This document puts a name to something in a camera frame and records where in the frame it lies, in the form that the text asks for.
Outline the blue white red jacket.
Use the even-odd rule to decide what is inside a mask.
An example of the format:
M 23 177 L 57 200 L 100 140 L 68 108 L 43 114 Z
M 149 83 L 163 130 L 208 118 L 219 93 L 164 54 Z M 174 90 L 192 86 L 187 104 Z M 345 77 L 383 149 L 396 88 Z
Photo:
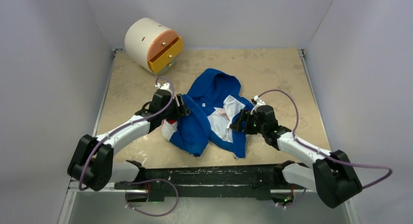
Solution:
M 242 110 L 250 111 L 253 104 L 240 96 L 241 84 L 232 75 L 208 68 L 183 95 L 190 114 L 178 120 L 164 120 L 162 136 L 175 145 L 199 157 L 212 142 L 232 152 L 238 158 L 246 155 L 246 134 L 230 128 Z

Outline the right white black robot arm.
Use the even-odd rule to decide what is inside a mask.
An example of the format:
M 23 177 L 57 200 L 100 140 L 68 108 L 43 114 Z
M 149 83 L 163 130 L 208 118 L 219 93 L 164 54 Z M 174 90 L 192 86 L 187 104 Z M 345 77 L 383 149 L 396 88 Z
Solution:
M 228 127 L 245 134 L 261 134 L 268 145 L 301 161 L 301 164 L 285 163 L 274 174 L 274 184 L 279 188 L 296 184 L 315 191 L 329 208 L 339 206 L 363 190 L 346 153 L 331 152 L 303 141 L 278 123 L 269 105 L 241 110 Z

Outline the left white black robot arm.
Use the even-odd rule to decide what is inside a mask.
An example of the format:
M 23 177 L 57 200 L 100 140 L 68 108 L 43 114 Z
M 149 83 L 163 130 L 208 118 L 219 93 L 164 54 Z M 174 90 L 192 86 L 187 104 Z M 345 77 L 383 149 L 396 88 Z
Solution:
M 67 174 L 78 180 L 80 190 L 100 191 L 108 183 L 125 182 L 132 189 L 145 184 L 141 163 L 127 160 L 116 164 L 113 159 L 124 147 L 161 126 L 165 120 L 178 120 L 190 114 L 182 94 L 158 89 L 129 120 L 115 129 L 98 135 L 82 136 L 67 168 Z

